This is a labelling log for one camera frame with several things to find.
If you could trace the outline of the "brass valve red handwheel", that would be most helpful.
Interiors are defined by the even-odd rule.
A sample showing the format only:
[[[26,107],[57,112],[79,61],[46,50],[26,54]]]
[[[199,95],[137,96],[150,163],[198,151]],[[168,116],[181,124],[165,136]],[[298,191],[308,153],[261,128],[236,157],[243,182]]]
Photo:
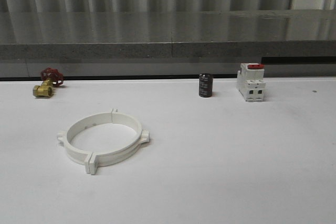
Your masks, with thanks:
[[[33,87],[33,96],[48,97],[53,95],[53,87],[59,87],[64,82],[64,77],[57,69],[46,68],[40,73],[42,84]]]

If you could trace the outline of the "grey stone counter ledge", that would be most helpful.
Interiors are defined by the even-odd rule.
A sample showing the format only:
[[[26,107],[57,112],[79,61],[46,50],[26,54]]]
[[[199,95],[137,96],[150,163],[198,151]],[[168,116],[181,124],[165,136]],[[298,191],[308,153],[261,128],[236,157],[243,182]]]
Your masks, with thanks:
[[[335,11],[2,13],[3,60],[334,63]]]

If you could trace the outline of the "black cylindrical capacitor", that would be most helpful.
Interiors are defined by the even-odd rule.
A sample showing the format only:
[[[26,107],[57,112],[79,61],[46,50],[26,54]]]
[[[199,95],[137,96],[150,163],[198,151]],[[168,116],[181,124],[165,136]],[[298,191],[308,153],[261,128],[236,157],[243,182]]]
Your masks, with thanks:
[[[209,73],[199,74],[198,94],[202,98],[209,98],[213,94],[213,75]]]

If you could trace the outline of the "white half-ring pipe clamp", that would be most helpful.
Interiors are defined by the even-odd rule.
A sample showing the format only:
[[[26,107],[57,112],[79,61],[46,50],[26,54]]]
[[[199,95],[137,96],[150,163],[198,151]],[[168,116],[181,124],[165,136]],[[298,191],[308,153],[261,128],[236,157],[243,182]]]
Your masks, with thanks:
[[[112,114],[117,110],[111,112],[91,115],[73,124],[67,131],[61,131],[57,134],[58,141],[64,146],[66,155],[75,163],[84,165],[87,174],[95,174],[98,167],[104,167],[114,164],[113,156],[110,153],[92,152],[78,149],[72,146],[72,139],[80,132],[100,124],[112,123]]]
[[[131,143],[116,151],[93,152],[85,160],[88,174],[94,175],[98,167],[109,166],[121,162],[133,155],[143,143],[150,141],[149,131],[142,128],[141,123],[133,116],[113,110],[110,113],[101,113],[87,117],[89,125],[106,123],[122,124],[135,130]]]

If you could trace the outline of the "white circuit breaker red switch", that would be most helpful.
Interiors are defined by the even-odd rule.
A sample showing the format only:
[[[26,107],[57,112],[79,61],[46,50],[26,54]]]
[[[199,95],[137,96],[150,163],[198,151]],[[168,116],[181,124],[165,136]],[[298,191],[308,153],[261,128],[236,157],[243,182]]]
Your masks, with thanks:
[[[264,100],[266,83],[264,65],[260,63],[241,63],[237,73],[237,89],[247,102]]]

